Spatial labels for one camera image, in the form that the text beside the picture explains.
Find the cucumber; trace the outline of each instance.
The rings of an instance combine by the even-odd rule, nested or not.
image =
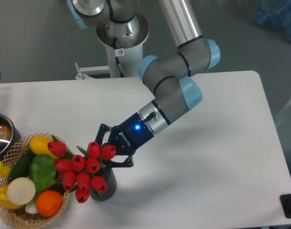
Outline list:
[[[11,170],[8,176],[8,182],[10,183],[19,177],[26,177],[29,172],[29,166],[35,156],[32,150],[28,148]]]

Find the artificial flower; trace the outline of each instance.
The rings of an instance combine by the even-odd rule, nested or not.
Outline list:
[[[56,160],[54,167],[60,172],[67,172],[71,170],[71,160],[70,159],[59,159]]]
[[[73,170],[69,170],[64,173],[62,183],[66,191],[72,190],[76,182],[77,175]]]
[[[85,203],[88,200],[89,196],[90,196],[89,189],[86,189],[85,191],[81,191],[78,189],[75,191],[75,198],[80,204]]]
[[[90,186],[90,175],[89,173],[79,173],[77,174],[77,183],[79,190],[85,192],[87,189],[89,189]]]
[[[66,144],[62,142],[49,142],[48,149],[53,155],[59,157],[66,153],[67,147]]]
[[[90,142],[87,148],[87,154],[90,157],[98,158],[101,156],[101,147],[97,142]]]
[[[86,161],[86,171],[88,173],[96,173],[100,169],[100,163],[95,158],[88,158]]]
[[[90,180],[90,187],[98,192],[105,192],[107,189],[104,178],[100,176],[95,176]]]
[[[71,159],[71,168],[76,172],[81,172],[86,166],[86,159],[81,155],[75,155]]]
[[[116,147],[113,145],[106,145],[102,149],[101,156],[104,160],[111,160],[116,154]]]

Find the white table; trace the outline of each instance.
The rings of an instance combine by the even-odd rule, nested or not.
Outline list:
[[[231,229],[291,224],[279,196],[291,179],[256,72],[198,74],[203,101],[116,168],[105,201],[71,196],[47,228]],[[51,133],[86,148],[153,99],[139,78],[7,83],[1,112],[22,136]],[[0,228],[6,228],[0,219]]]

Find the orange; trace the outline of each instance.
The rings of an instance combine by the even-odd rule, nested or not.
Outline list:
[[[37,211],[45,217],[55,215],[63,204],[61,194],[57,191],[47,190],[40,194],[36,200]]]

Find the wicker basket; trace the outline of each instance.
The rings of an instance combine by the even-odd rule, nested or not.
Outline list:
[[[16,161],[18,161],[20,156],[24,154],[26,149],[29,147],[30,140],[35,136],[43,136],[52,140],[52,135],[48,133],[30,135],[29,137],[21,139],[18,143],[15,143],[15,145],[13,145],[7,152],[6,156],[4,156],[4,160],[2,161],[3,164],[13,168]],[[7,181],[0,176],[0,187],[4,185],[7,185]],[[67,205],[69,193],[65,192],[62,184],[53,185],[50,189],[56,190],[63,195],[63,204],[57,214],[48,218],[41,216],[40,214],[29,214],[25,211],[24,207],[13,210],[0,206],[0,217],[2,218],[2,221],[8,226],[17,229],[37,229],[53,222],[63,212],[65,206]]]

